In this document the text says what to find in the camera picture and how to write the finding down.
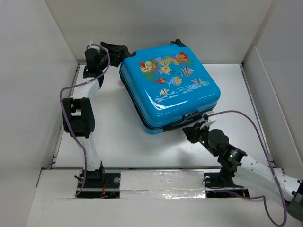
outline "orange fish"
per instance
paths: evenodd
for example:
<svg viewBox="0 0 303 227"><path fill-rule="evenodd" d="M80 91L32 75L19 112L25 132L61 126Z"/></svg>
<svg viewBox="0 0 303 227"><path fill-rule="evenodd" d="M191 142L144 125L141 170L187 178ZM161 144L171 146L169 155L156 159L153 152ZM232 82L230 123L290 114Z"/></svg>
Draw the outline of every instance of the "orange fish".
<svg viewBox="0 0 303 227"><path fill-rule="evenodd" d="M157 80L156 80L156 84L165 84L165 79L163 77L159 77Z"/></svg>

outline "clear plastic sheet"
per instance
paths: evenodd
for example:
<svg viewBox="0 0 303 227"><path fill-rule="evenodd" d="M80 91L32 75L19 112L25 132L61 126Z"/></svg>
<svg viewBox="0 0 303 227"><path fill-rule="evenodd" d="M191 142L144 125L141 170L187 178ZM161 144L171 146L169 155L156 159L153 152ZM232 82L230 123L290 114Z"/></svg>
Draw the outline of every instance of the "clear plastic sheet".
<svg viewBox="0 0 303 227"><path fill-rule="evenodd" d="M203 179L201 171L125 171L121 172L120 198L206 198Z"/></svg>

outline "gray wall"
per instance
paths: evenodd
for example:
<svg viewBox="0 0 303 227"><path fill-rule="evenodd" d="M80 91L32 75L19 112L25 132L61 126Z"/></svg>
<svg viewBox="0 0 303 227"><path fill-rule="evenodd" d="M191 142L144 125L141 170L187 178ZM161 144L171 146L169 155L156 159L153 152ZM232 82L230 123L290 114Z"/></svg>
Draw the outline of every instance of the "gray wall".
<svg viewBox="0 0 303 227"><path fill-rule="evenodd" d="M256 105L260 107L262 124L268 131L271 150L282 167L297 171L300 170L300 158L294 149L303 160L302 12L301 0L276 0L262 36L245 64ZM282 109L282 115L275 102ZM289 129L281 127L284 120Z"/></svg>
<svg viewBox="0 0 303 227"><path fill-rule="evenodd" d="M241 63L272 0L46 0L77 59L93 40L131 51L180 38L203 63Z"/></svg>
<svg viewBox="0 0 303 227"><path fill-rule="evenodd" d="M25 226L77 62L43 0L0 0L0 225Z"/></svg>

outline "blue suitcase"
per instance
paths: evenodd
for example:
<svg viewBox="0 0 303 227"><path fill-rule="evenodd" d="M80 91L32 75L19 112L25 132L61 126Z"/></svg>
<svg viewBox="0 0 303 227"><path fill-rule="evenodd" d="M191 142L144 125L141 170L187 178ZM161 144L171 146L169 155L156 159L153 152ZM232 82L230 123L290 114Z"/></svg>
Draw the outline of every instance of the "blue suitcase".
<svg viewBox="0 0 303 227"><path fill-rule="evenodd" d="M216 83L179 39L125 58L120 77L149 134L202 119L220 97Z"/></svg>

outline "glossy blue lid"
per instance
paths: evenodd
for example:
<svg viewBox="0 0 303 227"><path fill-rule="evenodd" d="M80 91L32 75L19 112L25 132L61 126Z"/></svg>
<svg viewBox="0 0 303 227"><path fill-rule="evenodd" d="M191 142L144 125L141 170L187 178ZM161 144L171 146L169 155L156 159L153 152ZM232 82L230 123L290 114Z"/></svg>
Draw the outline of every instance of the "glossy blue lid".
<svg viewBox="0 0 303 227"><path fill-rule="evenodd" d="M220 90L188 47L168 45L136 51L120 72L151 127L162 127L192 112L215 107Z"/></svg>

